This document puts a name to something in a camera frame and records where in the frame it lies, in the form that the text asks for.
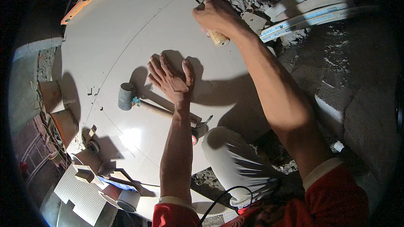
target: rubber mallet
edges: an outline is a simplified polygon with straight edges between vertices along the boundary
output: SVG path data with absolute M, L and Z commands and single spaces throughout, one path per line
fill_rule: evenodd
M 168 111 L 166 109 L 157 107 L 153 104 L 140 100 L 136 96 L 136 87 L 134 84 L 122 83 L 119 89 L 118 107 L 121 110 L 130 110 L 133 106 L 145 108 L 149 111 L 152 111 L 156 114 L 159 114 L 169 119 L 173 118 L 173 113 L 171 111 Z M 193 127 L 196 126 L 196 121 L 193 121 L 193 119 L 191 119 L 191 126 Z

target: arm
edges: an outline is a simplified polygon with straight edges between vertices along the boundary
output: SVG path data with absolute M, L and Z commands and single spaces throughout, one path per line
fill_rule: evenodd
M 160 54 L 160 63 L 150 58 L 148 76 L 174 103 L 175 111 L 160 162 L 160 196 L 175 196 L 191 204 L 192 143 L 189 105 L 194 88 L 194 72 L 189 60 L 183 61 L 185 77 L 177 74 Z
M 238 46 L 268 123 L 295 159 L 304 179 L 332 158 L 307 98 L 260 38 L 228 5 L 221 0 L 204 3 L 204 9 L 195 8 L 192 14 L 203 28 L 223 33 Z

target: tape roll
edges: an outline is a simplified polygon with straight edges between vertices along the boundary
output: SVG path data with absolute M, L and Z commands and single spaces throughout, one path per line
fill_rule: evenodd
M 128 213 L 135 213 L 140 200 L 140 194 L 133 190 L 123 190 L 116 204 Z

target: mallet head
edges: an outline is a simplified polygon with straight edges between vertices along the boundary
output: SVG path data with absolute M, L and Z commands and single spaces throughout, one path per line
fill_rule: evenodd
M 135 97 L 135 86 L 132 83 L 122 83 L 118 95 L 118 107 L 121 110 L 132 108 L 132 99 Z

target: left hand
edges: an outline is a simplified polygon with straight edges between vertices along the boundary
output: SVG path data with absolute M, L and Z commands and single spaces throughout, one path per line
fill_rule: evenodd
M 178 74 L 167 62 L 166 55 L 160 54 L 160 62 L 150 57 L 148 80 L 158 87 L 177 105 L 182 100 L 191 100 L 195 84 L 194 69 L 188 59 L 182 61 L 185 75 Z

